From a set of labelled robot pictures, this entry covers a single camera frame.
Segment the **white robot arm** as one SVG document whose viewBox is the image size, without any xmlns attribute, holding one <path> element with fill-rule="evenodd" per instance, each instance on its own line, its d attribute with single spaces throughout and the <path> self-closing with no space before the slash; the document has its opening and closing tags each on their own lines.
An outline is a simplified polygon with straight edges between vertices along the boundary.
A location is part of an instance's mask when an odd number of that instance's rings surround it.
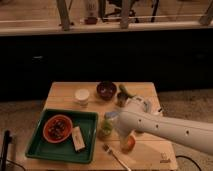
<svg viewBox="0 0 213 171">
<path fill-rule="evenodd" d="M 213 124 L 149 114 L 144 99 L 136 96 L 119 111 L 115 129 L 121 137 L 133 130 L 149 133 L 213 155 Z"/>
</svg>

